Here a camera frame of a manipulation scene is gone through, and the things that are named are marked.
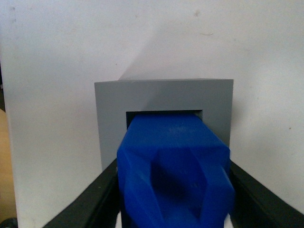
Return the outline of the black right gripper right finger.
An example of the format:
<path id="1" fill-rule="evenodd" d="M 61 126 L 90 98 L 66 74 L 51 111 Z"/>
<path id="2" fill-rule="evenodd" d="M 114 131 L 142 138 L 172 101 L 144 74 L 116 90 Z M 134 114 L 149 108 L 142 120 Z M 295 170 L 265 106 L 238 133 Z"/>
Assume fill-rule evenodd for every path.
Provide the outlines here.
<path id="1" fill-rule="evenodd" d="M 230 165 L 235 205 L 230 214 L 235 228 L 302 228 L 304 215 L 235 163 Z"/>

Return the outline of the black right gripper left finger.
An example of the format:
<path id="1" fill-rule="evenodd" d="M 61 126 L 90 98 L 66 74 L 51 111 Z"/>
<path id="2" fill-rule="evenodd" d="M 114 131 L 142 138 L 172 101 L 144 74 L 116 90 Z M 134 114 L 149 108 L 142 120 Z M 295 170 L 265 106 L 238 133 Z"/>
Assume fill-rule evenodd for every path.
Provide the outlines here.
<path id="1" fill-rule="evenodd" d="M 117 161 L 113 161 L 46 228 L 114 228 L 120 211 Z"/>

